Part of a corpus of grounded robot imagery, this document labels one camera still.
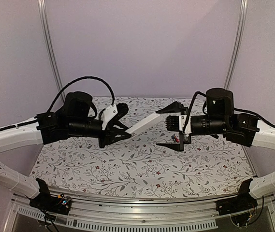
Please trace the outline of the white remote control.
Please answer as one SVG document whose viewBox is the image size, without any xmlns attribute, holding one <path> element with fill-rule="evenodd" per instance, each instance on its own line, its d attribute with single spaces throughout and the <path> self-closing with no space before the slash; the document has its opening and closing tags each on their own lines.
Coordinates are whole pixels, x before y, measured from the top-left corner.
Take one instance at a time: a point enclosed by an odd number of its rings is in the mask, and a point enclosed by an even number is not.
<svg viewBox="0 0 275 232">
<path fill-rule="evenodd" d="M 141 134 L 142 132 L 146 131 L 148 128 L 156 125 L 162 120 L 162 116 L 157 113 L 152 113 L 149 116 L 145 117 L 144 119 L 140 120 L 127 130 L 126 133 L 131 135 L 131 138 Z"/>
</svg>

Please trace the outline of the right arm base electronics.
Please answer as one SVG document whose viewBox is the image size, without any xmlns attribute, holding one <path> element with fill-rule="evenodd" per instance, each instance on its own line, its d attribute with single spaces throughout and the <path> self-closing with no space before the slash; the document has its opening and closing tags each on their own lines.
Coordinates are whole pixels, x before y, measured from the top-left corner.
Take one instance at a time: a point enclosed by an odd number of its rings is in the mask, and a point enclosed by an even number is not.
<svg viewBox="0 0 275 232">
<path fill-rule="evenodd" d="M 257 200 L 250 194 L 250 184 L 252 178 L 241 183 L 236 196 L 216 201 L 216 211 L 219 215 L 230 215 L 246 211 L 242 215 L 235 215 L 231 217 L 232 223 L 237 227 L 245 227 L 250 225 L 253 217 L 256 215 Z"/>
</svg>

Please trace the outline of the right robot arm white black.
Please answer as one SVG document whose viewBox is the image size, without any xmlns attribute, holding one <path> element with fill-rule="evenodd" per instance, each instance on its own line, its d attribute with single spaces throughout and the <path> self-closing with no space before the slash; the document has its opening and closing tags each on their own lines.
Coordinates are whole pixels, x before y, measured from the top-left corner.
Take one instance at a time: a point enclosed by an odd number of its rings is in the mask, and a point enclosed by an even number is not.
<svg viewBox="0 0 275 232">
<path fill-rule="evenodd" d="M 169 114 L 165 125 L 168 131 L 179 133 L 179 143 L 164 144 L 174 151 L 183 151 L 192 136 L 222 135 L 227 141 L 246 147 L 263 147 L 275 150 L 275 125 L 259 114 L 234 107 L 233 93 L 223 88 L 212 88 L 203 94 L 206 98 L 203 115 L 192 116 L 189 107 L 173 102 L 158 114 Z"/>
</svg>

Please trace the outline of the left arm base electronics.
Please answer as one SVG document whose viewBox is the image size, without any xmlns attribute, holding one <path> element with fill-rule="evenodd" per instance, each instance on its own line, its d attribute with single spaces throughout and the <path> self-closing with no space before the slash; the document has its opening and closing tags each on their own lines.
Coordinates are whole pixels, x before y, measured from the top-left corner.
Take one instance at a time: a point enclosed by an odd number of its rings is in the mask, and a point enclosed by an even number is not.
<svg viewBox="0 0 275 232">
<path fill-rule="evenodd" d="M 36 178 L 36 181 L 39 184 L 39 194 L 35 198 L 30 199 L 29 205 L 44 212 L 68 215 L 72 205 L 71 197 L 63 193 L 58 196 L 52 196 L 45 181 L 39 178 Z"/>
</svg>

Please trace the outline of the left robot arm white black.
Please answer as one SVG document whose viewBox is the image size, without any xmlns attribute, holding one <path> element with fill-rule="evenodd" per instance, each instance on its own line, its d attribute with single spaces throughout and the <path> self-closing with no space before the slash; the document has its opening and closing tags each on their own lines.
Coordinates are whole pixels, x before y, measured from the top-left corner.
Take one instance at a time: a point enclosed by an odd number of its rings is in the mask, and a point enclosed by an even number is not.
<svg viewBox="0 0 275 232">
<path fill-rule="evenodd" d="M 68 93 L 56 112 L 47 111 L 14 125 L 0 128 L 0 153 L 29 145 L 46 145 L 71 137 L 97 138 L 99 147 L 130 138 L 127 126 L 119 120 L 128 113 L 125 103 L 112 103 L 98 112 L 91 95 Z M 44 210 L 54 206 L 47 184 L 40 179 L 12 170 L 0 163 L 0 185 L 24 194 Z"/>
</svg>

